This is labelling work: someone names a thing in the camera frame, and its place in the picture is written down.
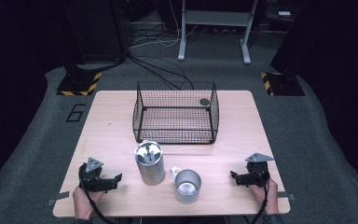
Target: metal canister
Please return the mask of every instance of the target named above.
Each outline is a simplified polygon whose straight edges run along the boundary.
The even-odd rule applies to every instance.
[[[135,160],[146,185],[157,185],[165,177],[162,149],[157,142],[144,140],[135,149]]]

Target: table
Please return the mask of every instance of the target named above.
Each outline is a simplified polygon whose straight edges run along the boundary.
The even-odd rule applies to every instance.
[[[250,12],[224,12],[186,10],[186,0],[182,0],[182,30],[178,60],[183,61],[185,59],[187,24],[225,25],[246,27],[244,37],[240,40],[240,42],[243,62],[247,65],[250,64],[251,58],[249,56],[247,42],[251,32],[257,2],[258,0],[253,0]]]
[[[230,171],[246,174],[245,159],[255,152],[272,156],[269,141],[249,91],[217,91],[220,121],[211,145],[161,145],[165,178],[146,185],[134,159],[138,146],[132,132],[136,91],[98,91],[79,137],[61,192],[73,192],[78,169],[89,157],[103,162],[101,178],[122,173],[117,189],[109,191],[99,208],[107,217],[235,216],[256,214],[259,205],[250,189],[237,186]],[[179,203],[169,170],[193,169],[202,179],[200,195],[192,204]],[[271,177],[284,191],[275,161],[268,162]],[[290,210],[287,198],[279,199],[281,213]],[[75,215],[72,193],[58,200],[56,217]]]

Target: metal cup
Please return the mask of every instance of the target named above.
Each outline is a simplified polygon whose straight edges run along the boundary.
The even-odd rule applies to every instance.
[[[176,199],[181,203],[193,203],[199,197],[201,178],[192,170],[180,170],[173,166],[170,170],[175,185]]]
[[[162,150],[157,142],[144,140],[135,149],[135,160],[146,185],[157,185],[165,177]]]

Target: wire basket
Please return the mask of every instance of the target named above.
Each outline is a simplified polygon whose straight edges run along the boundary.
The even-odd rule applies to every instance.
[[[132,128],[138,143],[212,144],[219,126],[213,82],[139,82]]]

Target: canister lid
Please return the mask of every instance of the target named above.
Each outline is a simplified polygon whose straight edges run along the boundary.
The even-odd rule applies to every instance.
[[[157,142],[144,140],[135,150],[135,159],[143,165],[156,164],[161,158],[162,150]]]

